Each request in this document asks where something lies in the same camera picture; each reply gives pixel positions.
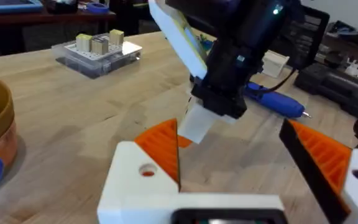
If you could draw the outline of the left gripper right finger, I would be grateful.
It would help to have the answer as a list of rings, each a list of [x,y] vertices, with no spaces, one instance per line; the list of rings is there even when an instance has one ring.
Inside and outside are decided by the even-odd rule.
[[[358,223],[358,146],[284,119],[279,138],[329,223]]]

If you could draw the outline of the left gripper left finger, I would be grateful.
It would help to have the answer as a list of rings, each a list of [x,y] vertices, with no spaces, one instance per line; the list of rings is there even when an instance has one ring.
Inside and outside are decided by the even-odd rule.
[[[117,144],[99,200],[100,223],[170,223],[180,191],[177,121]]]

